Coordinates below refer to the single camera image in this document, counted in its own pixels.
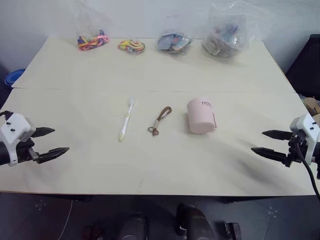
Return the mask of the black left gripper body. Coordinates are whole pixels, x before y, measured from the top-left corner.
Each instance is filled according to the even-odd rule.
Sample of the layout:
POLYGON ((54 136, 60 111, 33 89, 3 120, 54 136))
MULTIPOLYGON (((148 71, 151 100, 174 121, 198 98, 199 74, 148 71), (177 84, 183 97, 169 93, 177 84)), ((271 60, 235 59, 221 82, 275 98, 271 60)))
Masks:
POLYGON ((16 146, 17 163, 33 161, 40 164, 40 154, 36 152, 33 147, 35 143, 31 138, 26 141, 20 141, 16 146))

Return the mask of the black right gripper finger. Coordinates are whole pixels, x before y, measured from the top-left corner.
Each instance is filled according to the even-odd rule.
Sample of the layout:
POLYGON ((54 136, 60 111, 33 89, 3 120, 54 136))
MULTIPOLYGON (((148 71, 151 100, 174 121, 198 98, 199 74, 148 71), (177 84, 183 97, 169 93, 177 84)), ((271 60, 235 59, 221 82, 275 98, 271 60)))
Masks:
POLYGON ((288 159, 285 153, 277 152, 277 151, 274 151, 273 149, 264 148, 264 147, 252 147, 251 150, 261 157, 264 157, 273 161, 281 162, 284 165, 287 164, 288 159))
POLYGON ((293 136, 292 132, 282 131, 282 130, 267 130, 267 131, 263 131, 262 134, 269 138, 282 140, 282 141, 284 140, 289 141, 293 136))

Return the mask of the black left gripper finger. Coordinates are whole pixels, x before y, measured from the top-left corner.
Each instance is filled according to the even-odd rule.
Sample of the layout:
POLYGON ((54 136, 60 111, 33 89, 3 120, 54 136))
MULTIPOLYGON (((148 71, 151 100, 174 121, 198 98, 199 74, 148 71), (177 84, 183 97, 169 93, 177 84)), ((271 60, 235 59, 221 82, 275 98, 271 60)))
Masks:
POLYGON ((59 147, 49 150, 47 153, 39 154, 36 162, 42 164, 51 160, 54 160, 61 155, 65 154, 70 148, 69 147, 59 147))
POLYGON ((50 128, 50 127, 37 127, 35 129, 35 132, 31 135, 31 137, 32 138, 43 137, 45 135, 53 133, 54 131, 55 131, 55 129, 50 128))

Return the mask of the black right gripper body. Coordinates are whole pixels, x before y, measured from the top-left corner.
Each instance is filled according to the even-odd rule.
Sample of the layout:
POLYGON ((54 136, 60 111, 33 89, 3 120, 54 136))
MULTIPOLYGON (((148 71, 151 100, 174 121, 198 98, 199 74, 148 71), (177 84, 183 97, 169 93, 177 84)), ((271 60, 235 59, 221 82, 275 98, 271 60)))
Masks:
POLYGON ((297 134, 293 135, 288 142, 288 154, 284 165, 290 167, 292 162, 301 163, 301 156, 306 157, 306 152, 308 148, 306 134, 303 131, 299 131, 297 134))

